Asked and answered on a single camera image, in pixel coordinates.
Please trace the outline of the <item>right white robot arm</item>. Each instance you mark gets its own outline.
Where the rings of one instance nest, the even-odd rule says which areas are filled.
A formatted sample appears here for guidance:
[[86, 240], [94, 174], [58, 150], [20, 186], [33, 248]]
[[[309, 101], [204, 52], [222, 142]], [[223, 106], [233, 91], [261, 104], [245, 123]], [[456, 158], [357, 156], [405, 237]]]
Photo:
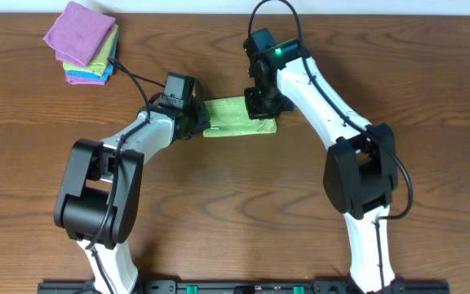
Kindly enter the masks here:
[[326, 147], [323, 185], [344, 215], [352, 253], [350, 276], [364, 293], [394, 280], [385, 216], [397, 187], [397, 165], [390, 157], [394, 135], [374, 127], [352, 110], [322, 77], [315, 60], [291, 39], [248, 37], [243, 43], [255, 86], [244, 91], [252, 119], [275, 118], [297, 107]]

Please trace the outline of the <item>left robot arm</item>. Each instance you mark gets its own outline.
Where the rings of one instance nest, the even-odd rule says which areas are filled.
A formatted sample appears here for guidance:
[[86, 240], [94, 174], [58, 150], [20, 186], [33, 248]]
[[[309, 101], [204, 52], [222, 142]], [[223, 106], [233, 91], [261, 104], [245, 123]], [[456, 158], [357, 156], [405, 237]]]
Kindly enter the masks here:
[[95, 277], [86, 282], [40, 283], [40, 293], [141, 293], [144, 285], [128, 244], [140, 201], [145, 163], [176, 139], [210, 126], [200, 100], [142, 109], [119, 133], [73, 144], [55, 224], [85, 252]]

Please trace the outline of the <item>green microfiber cloth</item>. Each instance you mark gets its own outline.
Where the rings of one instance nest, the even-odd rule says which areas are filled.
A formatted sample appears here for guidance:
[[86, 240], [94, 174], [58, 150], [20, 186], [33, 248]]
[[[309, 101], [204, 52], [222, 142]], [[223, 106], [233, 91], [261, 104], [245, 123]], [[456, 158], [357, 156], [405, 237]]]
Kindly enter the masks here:
[[205, 102], [211, 127], [203, 131], [207, 138], [273, 134], [277, 132], [274, 118], [249, 119], [243, 96]]

